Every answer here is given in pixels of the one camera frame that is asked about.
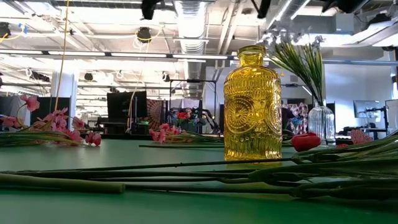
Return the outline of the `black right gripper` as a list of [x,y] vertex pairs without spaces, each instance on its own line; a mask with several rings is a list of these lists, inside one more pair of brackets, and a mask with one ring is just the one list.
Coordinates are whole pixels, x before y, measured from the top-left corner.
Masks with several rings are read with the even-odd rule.
[[[354,13],[355,11],[361,9],[369,1],[370,0],[322,0],[322,12],[326,12],[330,8],[337,7],[344,13]],[[255,0],[251,0],[251,2],[255,10],[257,11],[257,18],[266,18],[269,8],[271,6],[271,0],[261,0],[260,5],[257,5]]]

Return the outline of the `pink artificial flower bunch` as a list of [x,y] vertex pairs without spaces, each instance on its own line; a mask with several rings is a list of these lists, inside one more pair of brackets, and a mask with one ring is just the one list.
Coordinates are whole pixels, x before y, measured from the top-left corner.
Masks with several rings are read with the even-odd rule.
[[176,126],[162,124],[157,130],[150,129],[153,143],[140,145],[148,148],[224,148],[224,139],[185,131]]
[[398,136],[260,159],[256,169],[205,170],[198,162],[0,172],[0,188],[122,194],[127,190],[275,194],[349,200],[398,198]]
[[15,129],[14,132],[0,132],[0,147],[19,147],[33,146],[41,144],[65,144],[69,146],[80,146],[83,143],[99,146],[101,144],[101,135],[94,132],[88,132],[84,137],[81,132],[84,130],[85,123],[77,118],[72,118],[73,129],[67,128],[66,115],[67,108],[56,110],[49,113],[45,118],[39,118],[31,125],[25,125],[19,116],[21,109],[29,112],[35,112],[40,108],[40,103],[36,96],[21,95],[23,101],[17,109],[15,116],[0,115],[0,124],[6,128]]

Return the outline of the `computer monitor on arm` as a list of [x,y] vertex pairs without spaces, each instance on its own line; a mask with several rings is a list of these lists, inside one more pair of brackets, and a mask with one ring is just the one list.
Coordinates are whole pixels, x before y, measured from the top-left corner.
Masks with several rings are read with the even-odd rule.
[[380,117],[380,102],[372,100],[354,100],[355,118],[378,118]]

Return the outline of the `yellow embossed glass vase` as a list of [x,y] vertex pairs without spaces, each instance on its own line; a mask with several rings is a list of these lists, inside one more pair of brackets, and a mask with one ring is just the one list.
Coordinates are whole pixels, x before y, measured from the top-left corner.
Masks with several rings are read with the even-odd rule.
[[224,159],[279,159],[282,147],[281,84],[264,66],[266,49],[238,50],[239,67],[224,81]]

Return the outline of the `clear ribbed glass vase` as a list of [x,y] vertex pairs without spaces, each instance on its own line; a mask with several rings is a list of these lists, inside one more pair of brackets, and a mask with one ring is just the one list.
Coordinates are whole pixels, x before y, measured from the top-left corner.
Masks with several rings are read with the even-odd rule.
[[308,131],[315,133],[321,139],[321,146],[334,146],[335,139],[335,115],[326,106],[326,100],[317,101],[308,113]]

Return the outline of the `long ceiling light strip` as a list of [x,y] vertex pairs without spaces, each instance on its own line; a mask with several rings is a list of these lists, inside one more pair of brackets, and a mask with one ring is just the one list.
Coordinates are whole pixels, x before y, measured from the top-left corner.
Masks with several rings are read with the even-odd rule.
[[234,55],[198,55],[198,54],[152,54],[152,53],[125,53],[125,52],[82,52],[82,51],[54,51],[54,50],[15,50],[0,49],[0,54],[8,55],[44,55],[44,56],[71,56],[71,57],[122,57],[122,58],[173,58],[194,60],[238,60]]

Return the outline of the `black monitor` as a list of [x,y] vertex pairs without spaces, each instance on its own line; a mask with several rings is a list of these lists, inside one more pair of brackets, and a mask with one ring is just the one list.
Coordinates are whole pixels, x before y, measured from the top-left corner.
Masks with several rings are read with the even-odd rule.
[[107,94],[108,120],[127,124],[128,118],[147,117],[147,93],[145,91]]

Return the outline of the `white cloth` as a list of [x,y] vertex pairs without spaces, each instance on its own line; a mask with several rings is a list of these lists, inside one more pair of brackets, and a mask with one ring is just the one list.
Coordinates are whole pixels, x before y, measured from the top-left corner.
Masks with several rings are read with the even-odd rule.
[[199,105],[199,100],[184,98],[176,99],[171,101],[172,108],[197,108]]

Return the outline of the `round patterned tapestry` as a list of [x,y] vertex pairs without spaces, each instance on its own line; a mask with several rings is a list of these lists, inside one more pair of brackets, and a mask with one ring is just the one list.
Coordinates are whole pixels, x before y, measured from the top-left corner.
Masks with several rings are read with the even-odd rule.
[[166,122],[166,110],[167,101],[147,100],[147,120],[150,128],[158,128]]

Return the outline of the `floral patterned cloth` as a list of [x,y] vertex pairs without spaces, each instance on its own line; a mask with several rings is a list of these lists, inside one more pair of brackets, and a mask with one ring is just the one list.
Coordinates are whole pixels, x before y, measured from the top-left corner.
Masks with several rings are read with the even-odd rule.
[[308,105],[299,104],[282,104],[282,127],[289,130],[293,134],[308,133]]

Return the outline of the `black ceiling device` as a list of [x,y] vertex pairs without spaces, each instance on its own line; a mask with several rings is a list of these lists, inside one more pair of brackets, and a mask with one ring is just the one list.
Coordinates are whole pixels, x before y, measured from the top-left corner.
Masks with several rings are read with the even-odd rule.
[[7,39],[11,36],[8,22],[0,22],[0,38]]

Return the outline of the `background desk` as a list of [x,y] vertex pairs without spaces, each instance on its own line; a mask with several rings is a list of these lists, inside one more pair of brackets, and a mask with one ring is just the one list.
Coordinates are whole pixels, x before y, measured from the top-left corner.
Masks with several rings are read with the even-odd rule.
[[337,132],[337,135],[349,136],[351,131],[355,129],[361,130],[365,134],[371,136],[374,140],[386,137],[390,133],[390,130],[386,128],[344,127],[342,130]]

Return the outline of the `pale computer monitor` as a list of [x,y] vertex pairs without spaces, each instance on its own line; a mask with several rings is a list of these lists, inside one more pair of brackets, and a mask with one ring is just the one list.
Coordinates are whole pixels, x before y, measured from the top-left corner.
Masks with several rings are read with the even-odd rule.
[[389,132],[398,131],[398,100],[387,100],[386,109]]

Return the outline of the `green table mat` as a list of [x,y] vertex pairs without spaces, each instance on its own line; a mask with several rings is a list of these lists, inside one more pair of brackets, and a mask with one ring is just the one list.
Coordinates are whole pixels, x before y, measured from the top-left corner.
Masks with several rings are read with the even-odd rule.
[[[0,171],[220,161],[221,149],[152,148],[106,139],[98,147],[0,149]],[[398,224],[397,201],[298,200],[281,195],[0,189],[0,224]]]

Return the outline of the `silver ventilation duct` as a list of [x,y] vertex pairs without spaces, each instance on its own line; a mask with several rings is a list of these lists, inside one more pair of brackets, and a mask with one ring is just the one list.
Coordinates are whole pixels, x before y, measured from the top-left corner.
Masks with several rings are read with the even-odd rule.
[[[205,22],[208,3],[203,1],[174,1],[177,12],[178,36],[181,52],[189,55],[202,55],[205,51]],[[187,80],[201,80],[202,62],[184,62],[184,75]],[[183,83],[184,97],[199,99],[203,83]]]

